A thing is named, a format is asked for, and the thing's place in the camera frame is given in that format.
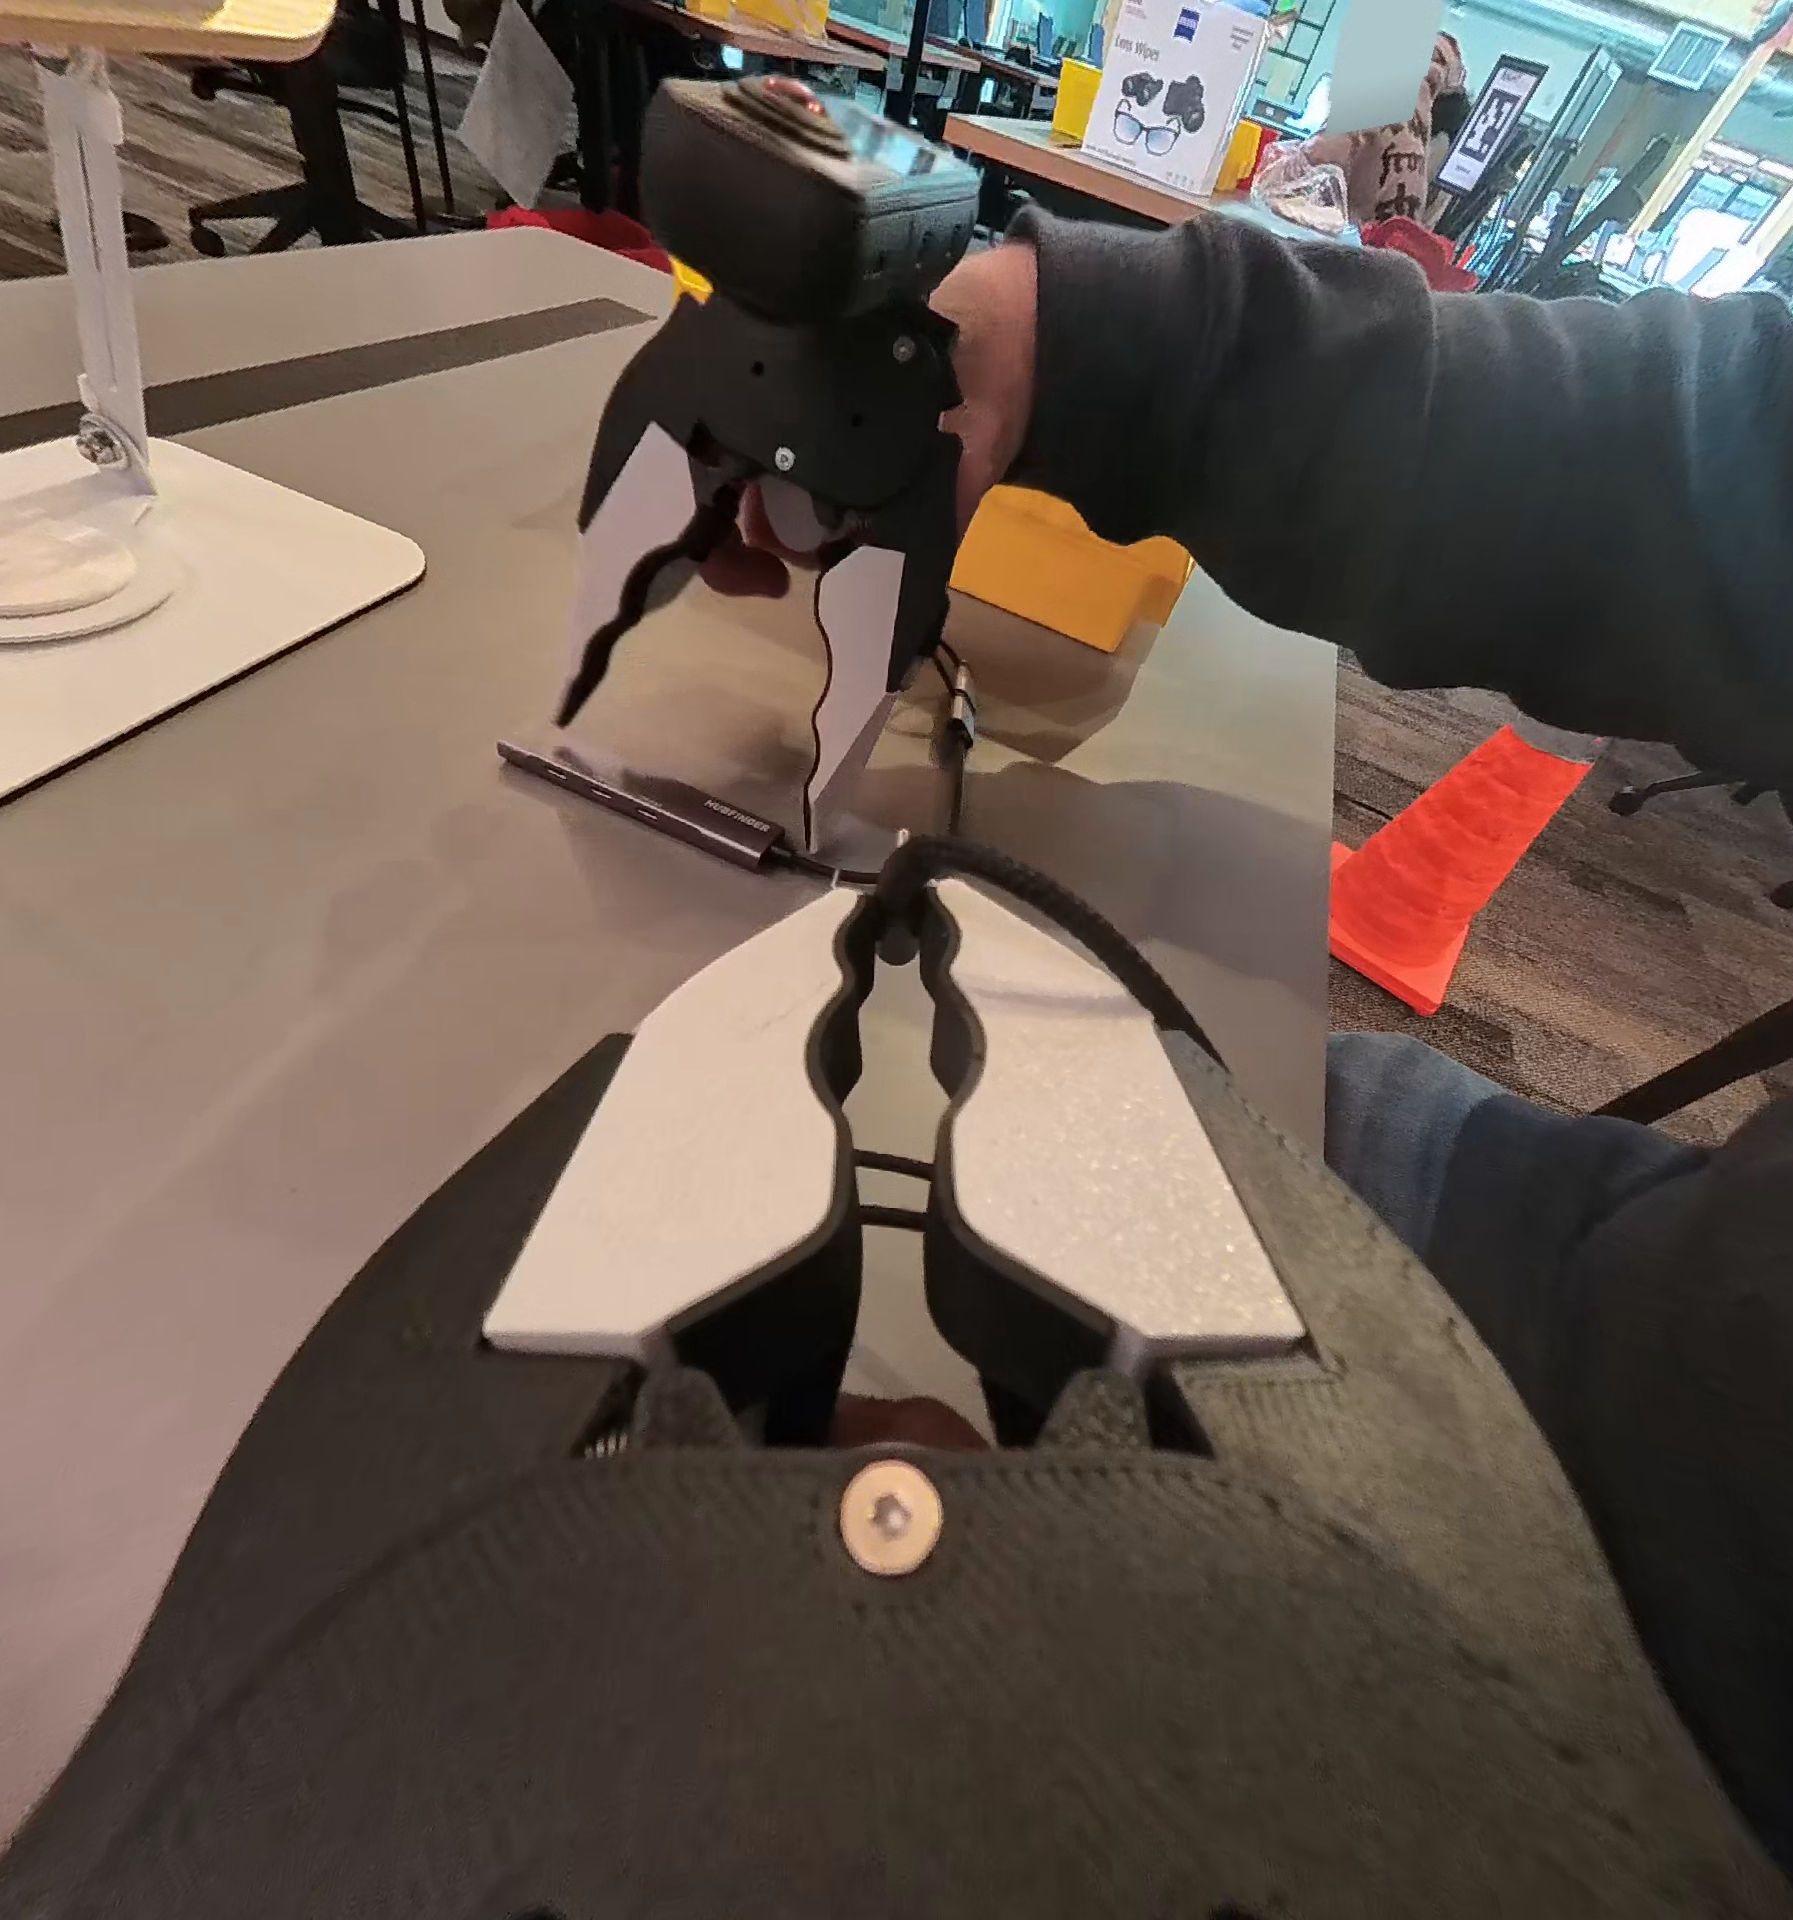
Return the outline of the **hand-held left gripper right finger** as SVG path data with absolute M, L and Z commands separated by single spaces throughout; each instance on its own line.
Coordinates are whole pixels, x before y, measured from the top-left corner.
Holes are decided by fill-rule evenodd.
M 946 1095 L 933 1196 L 974 1362 L 1290 1357 L 1305 1323 L 1164 1031 L 1104 961 L 964 879 L 916 963 Z

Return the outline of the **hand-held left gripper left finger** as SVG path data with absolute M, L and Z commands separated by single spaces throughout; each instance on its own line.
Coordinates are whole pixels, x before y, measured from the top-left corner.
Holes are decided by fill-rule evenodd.
M 867 896 L 832 890 L 638 1027 L 483 1320 L 506 1352 L 814 1362 L 860 1304 Z

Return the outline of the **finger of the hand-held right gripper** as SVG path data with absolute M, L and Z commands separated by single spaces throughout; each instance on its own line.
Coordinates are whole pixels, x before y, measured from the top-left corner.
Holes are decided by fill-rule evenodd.
M 896 705 L 899 685 L 889 684 L 889 672 L 905 569 L 903 552 L 867 544 L 816 577 L 812 616 L 825 682 L 812 707 L 804 828 L 838 826 Z
M 665 591 L 685 583 L 733 530 L 739 471 L 700 464 L 665 428 L 642 429 L 585 521 L 573 655 L 556 708 L 567 729 L 604 684 L 616 653 Z

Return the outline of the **grey usb hub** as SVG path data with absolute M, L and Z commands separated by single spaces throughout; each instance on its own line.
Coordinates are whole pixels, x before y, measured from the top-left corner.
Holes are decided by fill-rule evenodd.
M 957 838 L 964 824 L 966 769 L 982 727 L 974 679 L 957 653 L 942 640 L 932 665 L 946 690 L 946 708 L 933 736 L 936 764 L 946 781 L 946 821 L 942 832 Z M 586 799 L 662 838 L 705 852 L 725 867 L 750 875 L 785 872 L 811 876 L 828 888 L 867 890 L 875 871 L 845 869 L 838 862 L 801 852 L 791 845 L 787 828 L 728 799 L 695 788 L 688 781 L 632 773 L 597 773 L 558 747 L 542 752 L 520 741 L 500 740 L 496 756 L 512 773 L 560 791 L 566 798 Z

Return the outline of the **person's right forearm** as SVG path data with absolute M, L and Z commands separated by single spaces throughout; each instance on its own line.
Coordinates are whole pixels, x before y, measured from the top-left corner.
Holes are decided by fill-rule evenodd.
M 1779 297 L 1439 292 L 1226 214 L 1011 236 L 1040 270 L 1021 485 L 1393 688 L 1793 777 Z

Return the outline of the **person's right hand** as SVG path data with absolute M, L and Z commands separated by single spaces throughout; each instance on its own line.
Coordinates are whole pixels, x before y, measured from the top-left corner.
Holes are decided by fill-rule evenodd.
M 966 531 L 1023 454 L 1036 408 L 1040 258 L 1021 238 L 966 255 L 932 294 L 952 330 L 958 403 L 942 428 L 960 445 L 957 515 Z

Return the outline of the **yellow plastic bin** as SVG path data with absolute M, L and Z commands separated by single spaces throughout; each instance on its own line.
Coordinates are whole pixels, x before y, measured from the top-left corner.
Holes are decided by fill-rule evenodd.
M 1019 485 L 991 488 L 963 536 L 949 583 L 1097 653 L 1162 627 L 1196 569 L 1174 539 L 1101 539 L 1068 503 Z

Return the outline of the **red plastic crates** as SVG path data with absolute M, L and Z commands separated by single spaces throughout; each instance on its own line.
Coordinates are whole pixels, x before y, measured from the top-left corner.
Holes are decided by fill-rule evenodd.
M 651 231 L 637 218 L 618 209 L 593 211 L 582 205 L 567 208 L 522 208 L 506 205 L 484 218 L 489 231 L 549 231 L 594 250 L 646 265 L 662 275 L 672 275 L 670 254 L 654 241 Z

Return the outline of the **white metal stand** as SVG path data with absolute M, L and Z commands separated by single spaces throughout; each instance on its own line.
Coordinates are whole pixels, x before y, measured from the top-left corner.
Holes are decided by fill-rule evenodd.
M 412 588 L 423 548 L 148 425 L 108 52 L 27 50 L 81 371 L 0 451 L 0 803 Z

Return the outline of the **white printed box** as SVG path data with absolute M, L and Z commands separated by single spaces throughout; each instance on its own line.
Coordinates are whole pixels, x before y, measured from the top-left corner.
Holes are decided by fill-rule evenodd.
M 1123 2 L 1082 153 L 1205 200 L 1257 78 L 1267 3 Z

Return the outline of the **black white marker sign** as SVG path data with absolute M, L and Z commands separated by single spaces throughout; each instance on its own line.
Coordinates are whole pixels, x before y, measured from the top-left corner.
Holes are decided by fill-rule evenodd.
M 1509 152 L 1549 72 L 1549 66 L 1536 61 L 1496 61 L 1431 178 L 1435 190 L 1466 195 L 1481 186 L 1491 168 Z

